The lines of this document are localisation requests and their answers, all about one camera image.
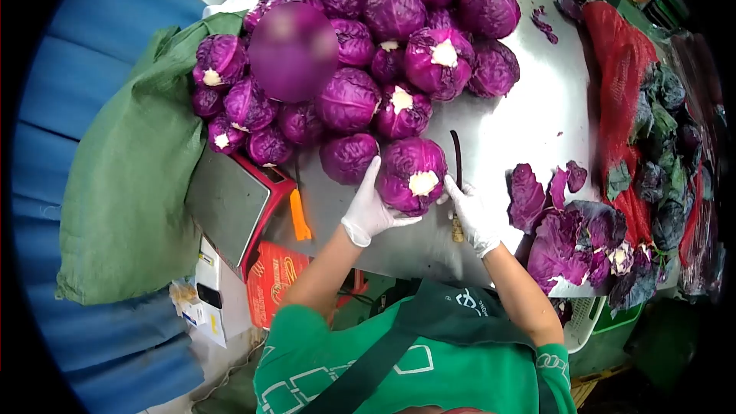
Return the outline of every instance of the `green sack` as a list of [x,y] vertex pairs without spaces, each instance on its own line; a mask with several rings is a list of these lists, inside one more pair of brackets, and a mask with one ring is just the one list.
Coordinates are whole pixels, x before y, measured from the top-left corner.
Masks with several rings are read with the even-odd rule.
[[157,31],[97,114],[64,191],[58,299],[116,302],[194,272],[201,234],[184,198],[206,128],[192,113],[189,73],[200,41],[241,28],[242,16],[218,13]]

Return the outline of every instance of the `red mesh bag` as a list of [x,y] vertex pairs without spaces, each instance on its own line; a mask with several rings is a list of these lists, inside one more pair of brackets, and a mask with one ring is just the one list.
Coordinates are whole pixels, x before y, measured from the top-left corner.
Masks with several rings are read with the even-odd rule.
[[[642,77],[649,63],[657,61],[657,54],[649,39],[627,23],[612,5],[599,1],[585,4],[583,16],[603,75],[598,135],[603,186],[609,169],[621,161],[626,162],[634,182],[639,150],[629,145],[629,133],[634,125]],[[634,186],[610,203],[626,215],[626,240],[632,245],[651,244],[649,207],[636,195]]]

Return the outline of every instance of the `stainless steel table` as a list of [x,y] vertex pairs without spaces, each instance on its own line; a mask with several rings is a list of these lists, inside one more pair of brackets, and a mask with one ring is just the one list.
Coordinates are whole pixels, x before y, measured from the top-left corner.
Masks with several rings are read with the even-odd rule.
[[[527,162],[546,186],[556,166],[575,160],[591,170],[595,125],[588,119],[589,76],[583,46],[575,26],[557,12],[554,0],[519,0],[522,18],[517,29],[502,42],[516,54],[521,79],[508,97],[487,100],[465,92],[449,103],[435,103],[425,137],[437,142],[455,169],[449,131],[455,129],[463,150],[466,181],[493,196],[489,217],[501,230],[503,243],[514,252],[523,233],[509,225],[506,174]],[[545,6],[559,37],[552,45],[530,20],[533,8]],[[297,242],[289,214],[275,217],[265,237],[296,251],[314,255],[325,244],[345,214],[355,189],[333,182],[322,171],[317,151],[299,158],[302,199],[314,239]],[[590,180],[566,201],[600,200]],[[375,237],[358,259],[356,268],[397,278],[425,277],[440,281],[488,286],[491,278],[467,243],[454,243],[447,219],[449,206],[433,208],[424,220],[394,228]],[[550,296],[587,297],[606,294],[609,285],[593,290],[561,282]]]

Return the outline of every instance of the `pile of red cabbages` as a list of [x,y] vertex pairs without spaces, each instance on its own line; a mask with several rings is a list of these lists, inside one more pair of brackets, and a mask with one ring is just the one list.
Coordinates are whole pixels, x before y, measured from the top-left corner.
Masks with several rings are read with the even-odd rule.
[[[269,99],[250,74],[248,46],[274,6],[299,2],[335,28],[338,69],[302,103]],[[210,147],[243,149],[258,165],[287,161],[295,146],[320,147],[322,168],[343,185],[360,184],[378,154],[381,198],[407,215],[427,213],[442,194],[445,154],[420,138],[433,101],[465,87],[481,97],[506,95],[519,80],[516,56],[497,39],[519,23],[517,0],[261,0],[241,36],[212,35],[199,45],[194,112],[208,122]]]

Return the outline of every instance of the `apron strap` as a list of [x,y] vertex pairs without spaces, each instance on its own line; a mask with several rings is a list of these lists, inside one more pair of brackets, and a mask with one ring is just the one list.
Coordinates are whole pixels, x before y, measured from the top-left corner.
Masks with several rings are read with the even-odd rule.
[[352,414],[373,395],[415,340],[416,334],[391,327],[299,414]]

